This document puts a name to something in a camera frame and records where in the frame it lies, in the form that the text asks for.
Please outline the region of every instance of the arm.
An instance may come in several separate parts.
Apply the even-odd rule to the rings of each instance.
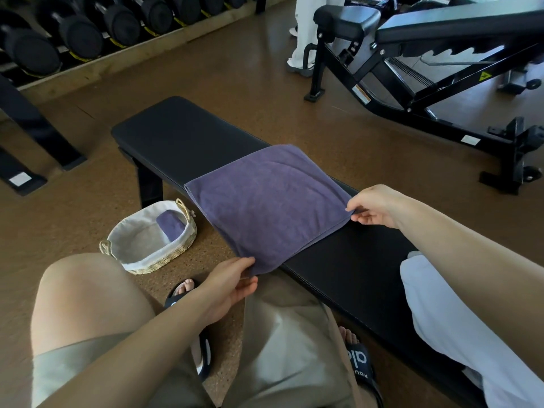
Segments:
[[[461,300],[544,379],[544,268],[431,207],[377,185],[348,202],[351,219],[398,228]]]
[[[253,258],[220,263],[202,285],[106,352],[40,408],[143,407],[194,338],[252,294],[257,278],[240,281]]]

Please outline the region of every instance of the wicker weave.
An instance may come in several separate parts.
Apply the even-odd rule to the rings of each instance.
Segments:
[[[183,213],[183,216],[187,220],[187,226],[191,226],[194,230],[193,234],[185,241],[183,245],[178,246],[173,252],[166,255],[165,257],[161,258],[160,260],[156,261],[152,265],[148,267],[144,267],[142,269],[135,269],[130,270],[129,272],[135,275],[143,275],[148,274],[151,272],[155,272],[157,269],[165,266],[168,262],[172,261],[173,259],[177,258],[179,255],[184,253],[188,248],[191,247],[193,242],[196,238],[196,223],[193,219],[194,212],[187,209],[187,207],[183,204],[183,202],[180,199],[176,199],[176,204],[180,208],[181,212]],[[101,253],[107,254],[109,256],[112,255],[112,243],[109,240],[102,240],[99,244],[99,249]]]

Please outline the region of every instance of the knee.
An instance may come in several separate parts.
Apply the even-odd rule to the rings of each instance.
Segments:
[[[78,253],[62,258],[47,267],[40,285],[58,279],[66,281],[72,277],[85,279],[100,273],[125,273],[121,264],[111,256],[102,253]]]

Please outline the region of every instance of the black dumbbell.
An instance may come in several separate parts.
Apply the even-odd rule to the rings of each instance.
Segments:
[[[234,9],[239,9],[244,5],[245,0],[225,0],[225,2]]]
[[[76,57],[92,60],[102,53],[102,33],[91,20],[77,14],[68,0],[37,0],[34,15],[38,24],[59,37]]]
[[[19,14],[0,9],[0,47],[30,75],[43,77],[60,68],[57,48]]]
[[[202,11],[210,16],[216,16],[223,11],[225,0],[200,0]]]
[[[74,0],[79,11],[106,31],[121,47],[133,46],[140,38],[140,20],[118,0]]]
[[[189,26],[200,19],[200,0],[164,0],[172,8],[175,20],[182,26]]]
[[[172,10],[164,0],[123,0],[123,4],[153,33],[164,34],[172,27]]]

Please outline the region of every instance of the white sticker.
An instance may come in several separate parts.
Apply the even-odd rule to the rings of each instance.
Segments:
[[[463,143],[476,146],[481,139],[477,139],[476,137],[469,136],[468,134],[465,134],[465,137],[461,139]]]
[[[359,84],[356,84],[355,86],[353,86],[351,90],[353,90],[353,93],[355,93],[357,97],[361,99],[361,101],[364,104],[368,104],[371,102],[371,98],[364,92],[364,90],[359,86]]]
[[[25,172],[21,172],[18,175],[12,177],[9,181],[16,186],[21,186],[27,183],[29,180],[32,180],[32,178]]]

